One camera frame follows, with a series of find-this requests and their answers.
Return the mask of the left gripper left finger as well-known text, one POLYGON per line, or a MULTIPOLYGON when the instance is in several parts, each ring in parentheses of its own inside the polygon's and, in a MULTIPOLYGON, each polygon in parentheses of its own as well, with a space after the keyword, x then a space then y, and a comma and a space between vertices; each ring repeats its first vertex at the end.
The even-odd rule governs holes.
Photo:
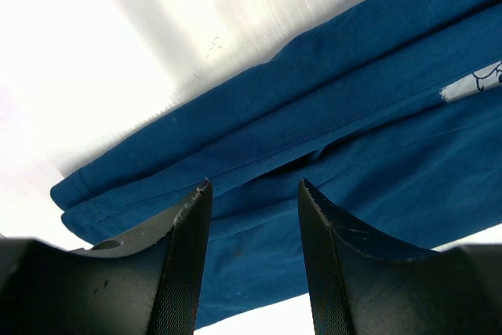
POLYGON ((213 188, 90 249, 1 241, 4 334, 191 334, 213 188))

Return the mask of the blue t-shirt with print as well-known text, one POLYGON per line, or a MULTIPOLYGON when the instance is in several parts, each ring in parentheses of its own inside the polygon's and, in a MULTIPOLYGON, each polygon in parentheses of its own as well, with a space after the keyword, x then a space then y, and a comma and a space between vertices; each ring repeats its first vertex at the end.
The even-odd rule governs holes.
POLYGON ((50 192, 98 243, 213 186, 196 326, 307 292, 297 187, 433 248, 501 222, 501 0, 366 0, 50 192))

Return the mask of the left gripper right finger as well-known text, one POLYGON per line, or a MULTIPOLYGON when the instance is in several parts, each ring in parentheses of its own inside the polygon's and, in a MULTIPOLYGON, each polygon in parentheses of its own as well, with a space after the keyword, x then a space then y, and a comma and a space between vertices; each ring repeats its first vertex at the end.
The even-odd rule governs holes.
POLYGON ((307 180, 298 186, 298 216, 317 334, 500 333, 500 245, 411 245, 307 180))

